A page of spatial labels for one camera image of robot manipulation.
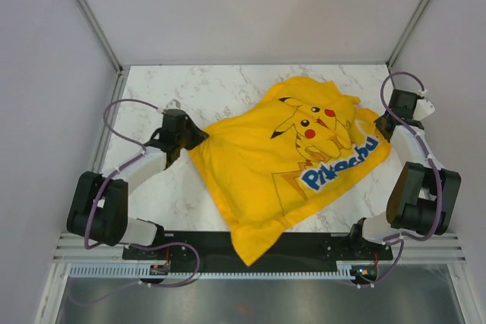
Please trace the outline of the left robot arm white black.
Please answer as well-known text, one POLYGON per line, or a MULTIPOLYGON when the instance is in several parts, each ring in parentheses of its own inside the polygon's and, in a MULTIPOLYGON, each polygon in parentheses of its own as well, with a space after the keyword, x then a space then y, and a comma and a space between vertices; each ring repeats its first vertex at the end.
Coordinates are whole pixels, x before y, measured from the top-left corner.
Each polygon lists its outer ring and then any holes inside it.
POLYGON ((156 129, 140 151, 122 164, 103 173, 84 172, 78 180, 67 218, 67 230, 84 239, 84 247, 100 244, 130 244, 139 247, 150 259, 160 258, 166 240, 157 235, 161 229, 153 222, 129 216, 131 193, 153 176, 165 171, 183 149, 192 150, 209 138, 179 109, 163 112, 156 129))

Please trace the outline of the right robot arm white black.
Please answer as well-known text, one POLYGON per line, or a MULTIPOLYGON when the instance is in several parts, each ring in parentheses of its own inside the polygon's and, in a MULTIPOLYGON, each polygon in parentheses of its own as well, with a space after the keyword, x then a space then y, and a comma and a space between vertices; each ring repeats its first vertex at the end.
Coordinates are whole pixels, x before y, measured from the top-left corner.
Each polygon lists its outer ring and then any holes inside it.
POLYGON ((354 258, 366 258, 375 244, 391 244, 404 237, 426 241, 447 232, 462 179, 444 168, 426 142, 421 121, 432 112, 434 105, 423 91, 394 90, 385 113, 375 121, 399 156, 402 171, 386 211, 352 226, 346 243, 354 258))

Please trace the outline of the yellow pillowcase with logo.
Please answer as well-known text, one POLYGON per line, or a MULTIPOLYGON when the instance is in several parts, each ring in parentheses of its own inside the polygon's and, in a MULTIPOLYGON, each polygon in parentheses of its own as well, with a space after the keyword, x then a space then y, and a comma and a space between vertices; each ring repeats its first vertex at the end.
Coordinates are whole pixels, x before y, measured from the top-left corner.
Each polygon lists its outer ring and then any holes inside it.
POLYGON ((272 86, 243 115, 207 127, 189 156, 246 266, 388 158, 376 119, 334 82, 299 76, 272 86))

